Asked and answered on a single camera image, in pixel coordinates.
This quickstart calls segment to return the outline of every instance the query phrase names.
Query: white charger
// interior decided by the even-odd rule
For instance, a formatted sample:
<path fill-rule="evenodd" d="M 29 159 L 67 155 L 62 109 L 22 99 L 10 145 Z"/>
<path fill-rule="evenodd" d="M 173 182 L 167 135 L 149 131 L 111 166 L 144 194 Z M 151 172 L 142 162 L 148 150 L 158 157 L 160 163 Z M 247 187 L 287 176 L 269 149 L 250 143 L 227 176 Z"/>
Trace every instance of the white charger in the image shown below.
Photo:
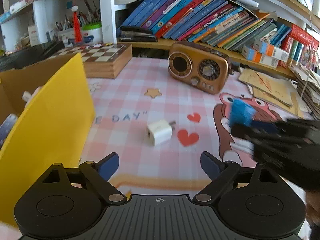
<path fill-rule="evenodd" d="M 176 122 L 167 122 L 165 119 L 147 125 L 147 135 L 153 146 L 171 139 L 173 125 Z"/>

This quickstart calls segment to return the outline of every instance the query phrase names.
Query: qr code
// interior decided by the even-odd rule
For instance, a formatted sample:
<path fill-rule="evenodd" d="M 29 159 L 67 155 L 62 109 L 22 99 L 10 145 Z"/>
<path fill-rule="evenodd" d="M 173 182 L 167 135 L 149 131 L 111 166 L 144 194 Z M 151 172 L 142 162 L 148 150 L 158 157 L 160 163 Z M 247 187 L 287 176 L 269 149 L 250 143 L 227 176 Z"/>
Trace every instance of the qr code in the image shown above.
<path fill-rule="evenodd" d="M 281 55 L 281 60 L 285 60 L 286 57 L 287 57 L 287 54 L 283 52 Z"/>
<path fill-rule="evenodd" d="M 273 59 L 271 60 L 271 66 L 275 67 L 276 64 L 277 64 L 277 60 L 276 60 L 275 58 L 273 58 Z"/>

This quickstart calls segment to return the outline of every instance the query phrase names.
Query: purple book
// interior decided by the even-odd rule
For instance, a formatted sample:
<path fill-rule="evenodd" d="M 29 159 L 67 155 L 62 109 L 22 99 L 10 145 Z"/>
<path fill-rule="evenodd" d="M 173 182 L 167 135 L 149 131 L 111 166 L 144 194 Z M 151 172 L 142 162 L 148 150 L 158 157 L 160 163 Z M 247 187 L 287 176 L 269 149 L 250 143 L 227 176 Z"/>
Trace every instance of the purple book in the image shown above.
<path fill-rule="evenodd" d="M 150 29 L 155 25 L 163 16 L 163 11 L 166 10 L 175 0 L 168 0 L 164 5 L 162 5 L 158 10 L 154 12 L 153 15 L 141 26 L 142 29 Z"/>

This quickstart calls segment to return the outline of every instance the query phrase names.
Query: pink book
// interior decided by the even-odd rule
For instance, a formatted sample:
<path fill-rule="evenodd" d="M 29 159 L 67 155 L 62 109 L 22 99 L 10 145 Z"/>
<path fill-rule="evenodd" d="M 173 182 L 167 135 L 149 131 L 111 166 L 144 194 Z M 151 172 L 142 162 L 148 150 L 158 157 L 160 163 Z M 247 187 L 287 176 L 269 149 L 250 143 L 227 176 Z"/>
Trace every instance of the pink book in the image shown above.
<path fill-rule="evenodd" d="M 197 25 L 195 25 L 194 27 L 192 27 L 191 29 L 189 29 L 187 32 L 183 33 L 183 35 L 181 35 L 178 38 L 178 41 L 182 41 L 185 37 L 187 37 L 188 35 L 190 35 L 191 33 L 193 33 L 194 31 L 196 31 L 197 29 L 199 29 L 200 27 L 202 27 L 203 25 L 205 25 L 206 23 L 210 22 L 211 20 L 215 19 L 218 15 L 220 15 L 221 13 L 224 13 L 228 10 L 230 10 L 233 7 L 233 5 L 231 4 L 227 4 L 225 6 L 223 6 L 221 9 L 217 10 L 216 12 L 213 12 L 213 14 L 209 15 L 207 18 L 205 18 L 202 22 L 198 23 Z"/>
<path fill-rule="evenodd" d="M 142 29 L 151 29 L 158 22 L 158 18 L 164 16 L 162 14 L 175 0 L 168 0 L 164 5 L 162 5 L 158 10 L 156 10 L 148 20 L 141 26 Z"/>

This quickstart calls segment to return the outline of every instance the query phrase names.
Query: red heart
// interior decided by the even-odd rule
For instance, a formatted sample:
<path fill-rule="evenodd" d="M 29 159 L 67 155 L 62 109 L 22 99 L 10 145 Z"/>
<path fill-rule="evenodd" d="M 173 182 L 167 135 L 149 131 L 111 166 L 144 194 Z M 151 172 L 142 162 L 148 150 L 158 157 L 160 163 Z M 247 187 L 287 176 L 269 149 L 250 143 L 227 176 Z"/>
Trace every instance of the red heart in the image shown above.
<path fill-rule="evenodd" d="M 180 130 L 177 136 L 183 146 L 190 146 L 199 140 L 199 135 L 197 133 L 191 133 L 188 135 L 188 132 L 185 129 Z"/>
<path fill-rule="evenodd" d="M 192 122 L 200 122 L 201 116 L 198 113 L 193 113 L 193 115 L 188 114 L 188 119 Z"/>

